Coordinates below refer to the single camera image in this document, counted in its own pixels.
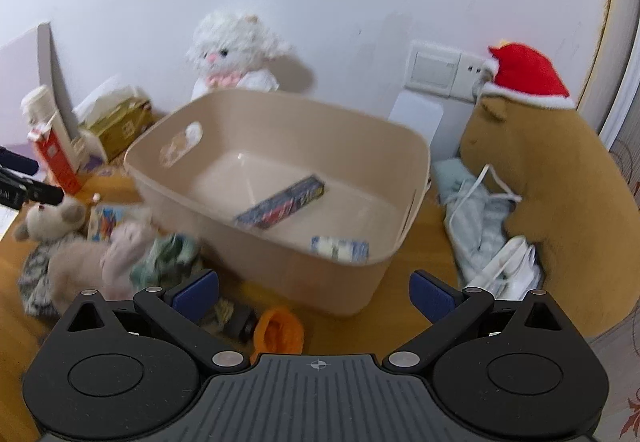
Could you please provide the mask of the small bear plush toy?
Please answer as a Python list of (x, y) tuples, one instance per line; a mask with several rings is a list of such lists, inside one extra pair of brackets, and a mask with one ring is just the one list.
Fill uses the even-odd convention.
[(86, 218), (86, 205), (65, 196), (58, 205), (32, 205), (25, 219), (14, 228), (14, 240), (36, 244), (27, 256), (17, 281), (27, 315), (35, 318), (58, 315), (52, 305), (49, 261), (58, 247), (81, 238)]

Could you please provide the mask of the olive patterned fabric item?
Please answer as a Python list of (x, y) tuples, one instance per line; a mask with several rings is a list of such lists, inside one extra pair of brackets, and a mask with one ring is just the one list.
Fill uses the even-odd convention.
[(253, 339), (258, 316), (253, 308), (237, 303), (226, 297), (220, 297), (200, 325), (214, 335), (224, 335), (240, 344)]

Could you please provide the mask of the green cloth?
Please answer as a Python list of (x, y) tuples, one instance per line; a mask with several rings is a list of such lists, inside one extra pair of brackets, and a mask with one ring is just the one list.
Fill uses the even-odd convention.
[(131, 269), (134, 290), (151, 286), (171, 288), (203, 269), (201, 247), (184, 234), (160, 236)]

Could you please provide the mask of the cartoon picture packet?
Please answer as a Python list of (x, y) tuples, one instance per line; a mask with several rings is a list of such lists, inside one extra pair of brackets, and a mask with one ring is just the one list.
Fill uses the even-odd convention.
[(108, 241), (121, 223), (149, 218), (148, 211), (141, 205), (98, 204), (90, 211), (87, 239), (93, 242)]

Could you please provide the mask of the beige plush bunny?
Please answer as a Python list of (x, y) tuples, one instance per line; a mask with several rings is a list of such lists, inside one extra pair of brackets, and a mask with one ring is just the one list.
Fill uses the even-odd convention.
[(108, 241), (71, 241), (58, 247), (48, 266), (51, 303), (63, 315), (76, 296), (95, 289), (105, 300), (128, 300), (134, 293), (130, 274), (157, 239), (152, 225), (123, 222)]

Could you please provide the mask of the orange knit pouch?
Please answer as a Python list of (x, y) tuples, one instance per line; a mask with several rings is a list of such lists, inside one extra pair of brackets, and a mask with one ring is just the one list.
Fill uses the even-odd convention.
[(262, 354), (302, 354), (305, 329), (299, 319), (285, 307), (266, 310), (254, 329), (254, 352), (250, 362)]

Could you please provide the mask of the small blue white packet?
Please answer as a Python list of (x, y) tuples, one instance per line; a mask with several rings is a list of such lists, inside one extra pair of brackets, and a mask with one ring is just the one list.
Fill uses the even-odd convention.
[(333, 236), (314, 236), (311, 251), (339, 262), (360, 263), (369, 259), (369, 244), (363, 241), (339, 239)]

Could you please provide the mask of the red milk carton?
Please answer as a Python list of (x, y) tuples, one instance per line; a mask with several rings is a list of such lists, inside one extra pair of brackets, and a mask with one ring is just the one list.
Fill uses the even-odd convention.
[(46, 164), (50, 179), (65, 193), (70, 195), (78, 193), (81, 184), (54, 128), (49, 124), (38, 124), (28, 133), (28, 139), (38, 157)]

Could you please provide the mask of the white plastic bottle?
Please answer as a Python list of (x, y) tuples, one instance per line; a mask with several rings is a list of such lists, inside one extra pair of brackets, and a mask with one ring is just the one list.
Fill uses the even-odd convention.
[(21, 101), (21, 110), (29, 126), (47, 123), (58, 112), (53, 92), (47, 85), (32, 89)]

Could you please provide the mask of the grey standing board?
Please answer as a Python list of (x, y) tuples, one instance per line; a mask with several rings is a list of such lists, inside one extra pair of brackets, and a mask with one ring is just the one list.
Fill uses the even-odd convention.
[(63, 77), (58, 53), (53, 43), (49, 22), (42, 22), (36, 26), (38, 72), (41, 85), (47, 85), (54, 95), (58, 110), (70, 139), (78, 136), (78, 121), (73, 112), (70, 93)]

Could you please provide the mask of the gold tissue box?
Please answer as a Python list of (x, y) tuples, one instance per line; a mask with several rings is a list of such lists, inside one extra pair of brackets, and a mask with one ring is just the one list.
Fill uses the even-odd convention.
[(80, 152), (104, 163), (124, 153), (154, 124), (150, 98), (138, 86), (114, 75), (73, 107)]

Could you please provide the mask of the brown capybara plush toy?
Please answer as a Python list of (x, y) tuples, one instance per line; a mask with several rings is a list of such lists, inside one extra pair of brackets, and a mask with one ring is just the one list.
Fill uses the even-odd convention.
[(481, 98), (460, 156), (472, 173), (494, 167), (521, 196), (506, 233), (535, 246), (544, 288), (582, 335), (598, 336), (626, 318), (639, 298), (639, 210), (575, 110)]

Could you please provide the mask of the beige plastic storage bin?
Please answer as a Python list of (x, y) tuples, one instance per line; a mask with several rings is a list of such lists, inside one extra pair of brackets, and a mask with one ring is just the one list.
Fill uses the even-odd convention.
[(217, 90), (124, 157), (155, 222), (241, 279), (350, 317), (418, 214), (430, 149), (409, 128), (285, 92)]

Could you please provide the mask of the white plastic card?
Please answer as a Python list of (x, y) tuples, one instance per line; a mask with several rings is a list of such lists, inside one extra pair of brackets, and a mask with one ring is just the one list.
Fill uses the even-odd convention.
[(444, 109), (436, 102), (409, 90), (397, 96), (389, 121), (410, 128), (431, 144), (439, 127)]

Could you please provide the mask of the white lamb plush toy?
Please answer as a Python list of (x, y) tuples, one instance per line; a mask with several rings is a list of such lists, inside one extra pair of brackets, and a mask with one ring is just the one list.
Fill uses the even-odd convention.
[(215, 89), (275, 91), (269, 63), (292, 54), (289, 43), (254, 14), (214, 11), (196, 26), (186, 60), (194, 69), (191, 100)]

